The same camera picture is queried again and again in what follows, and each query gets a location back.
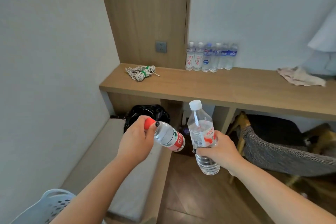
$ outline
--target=plastic water bottle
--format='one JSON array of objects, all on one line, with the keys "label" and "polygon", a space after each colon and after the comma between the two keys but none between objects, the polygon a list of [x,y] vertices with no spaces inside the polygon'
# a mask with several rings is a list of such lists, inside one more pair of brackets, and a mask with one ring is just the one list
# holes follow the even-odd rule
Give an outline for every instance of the plastic water bottle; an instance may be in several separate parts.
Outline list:
[{"label": "plastic water bottle", "polygon": [[210,72],[212,72],[212,73],[217,72],[218,62],[219,62],[219,58],[220,58],[221,54],[222,54],[222,44],[221,43],[216,43],[216,48],[214,48],[213,52],[212,52],[211,64],[210,64],[210,68],[209,68]]},{"label": "plastic water bottle", "polygon": [[208,72],[210,69],[211,55],[212,55],[211,43],[207,43],[203,53],[203,64],[202,64],[203,72]]},{"label": "plastic water bottle", "polygon": [[233,63],[235,62],[237,52],[238,52],[237,44],[231,45],[230,50],[229,50],[229,55],[227,57],[227,61],[225,64],[226,70],[231,70],[233,68]]},{"label": "plastic water bottle", "polygon": [[[191,142],[195,149],[211,148],[217,144],[215,130],[212,124],[212,118],[202,109],[200,100],[193,100],[189,103],[191,116],[188,120],[188,128],[191,136]],[[197,164],[206,175],[215,175],[219,171],[219,165],[211,158],[196,156]]]},{"label": "plastic water bottle", "polygon": [[185,61],[186,70],[191,71],[193,69],[194,57],[195,57],[194,42],[189,42],[187,48],[187,60]]},{"label": "plastic water bottle", "polygon": [[157,126],[154,140],[164,147],[172,151],[180,151],[186,144],[183,135],[177,132],[171,125],[163,121],[155,121],[152,118],[145,120],[145,129],[149,129],[150,125],[156,123]]},{"label": "plastic water bottle", "polygon": [[229,54],[229,46],[227,44],[223,44],[222,53],[221,53],[221,56],[219,57],[219,61],[218,61],[218,69],[225,68],[228,54]]},{"label": "plastic water bottle", "polygon": [[203,62],[203,52],[204,52],[204,43],[199,42],[198,47],[195,50],[195,58],[193,63],[193,70],[199,71],[201,70],[202,62]]}]

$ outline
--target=white laundry basket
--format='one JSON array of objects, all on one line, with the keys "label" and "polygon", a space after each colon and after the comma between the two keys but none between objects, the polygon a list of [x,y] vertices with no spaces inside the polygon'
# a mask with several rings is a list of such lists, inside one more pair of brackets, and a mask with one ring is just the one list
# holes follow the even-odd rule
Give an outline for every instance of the white laundry basket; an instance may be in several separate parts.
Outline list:
[{"label": "white laundry basket", "polygon": [[74,197],[74,194],[63,189],[48,190],[36,204],[21,213],[11,224],[48,224]]}]

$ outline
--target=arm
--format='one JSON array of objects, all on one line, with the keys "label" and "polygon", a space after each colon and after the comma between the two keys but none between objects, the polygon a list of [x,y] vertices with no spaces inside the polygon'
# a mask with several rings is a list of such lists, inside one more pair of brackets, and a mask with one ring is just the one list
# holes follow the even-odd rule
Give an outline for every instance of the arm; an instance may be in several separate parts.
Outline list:
[{"label": "arm", "polygon": [[216,136],[216,147],[197,149],[197,154],[212,158],[240,179],[276,224],[336,223],[335,216],[242,158],[228,136],[219,131]]},{"label": "arm", "polygon": [[52,224],[101,224],[126,176],[144,161],[153,147],[155,124],[145,134],[148,116],[140,116],[123,135],[118,154],[51,222]]}]

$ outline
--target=electrical outlet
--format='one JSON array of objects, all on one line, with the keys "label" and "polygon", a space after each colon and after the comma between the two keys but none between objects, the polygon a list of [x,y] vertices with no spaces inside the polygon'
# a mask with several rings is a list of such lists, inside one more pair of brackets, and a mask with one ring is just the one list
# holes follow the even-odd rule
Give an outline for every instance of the electrical outlet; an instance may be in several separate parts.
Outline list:
[{"label": "electrical outlet", "polygon": [[167,42],[155,41],[155,51],[167,53]]}]

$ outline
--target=black bag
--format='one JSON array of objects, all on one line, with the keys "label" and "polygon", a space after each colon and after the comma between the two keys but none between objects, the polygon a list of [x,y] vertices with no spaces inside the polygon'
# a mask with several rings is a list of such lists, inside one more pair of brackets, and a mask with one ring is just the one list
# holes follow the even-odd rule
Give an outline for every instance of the black bag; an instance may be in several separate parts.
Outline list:
[{"label": "black bag", "polygon": [[125,116],[124,133],[141,115],[147,115],[156,121],[170,122],[169,113],[161,105],[136,105]]}]

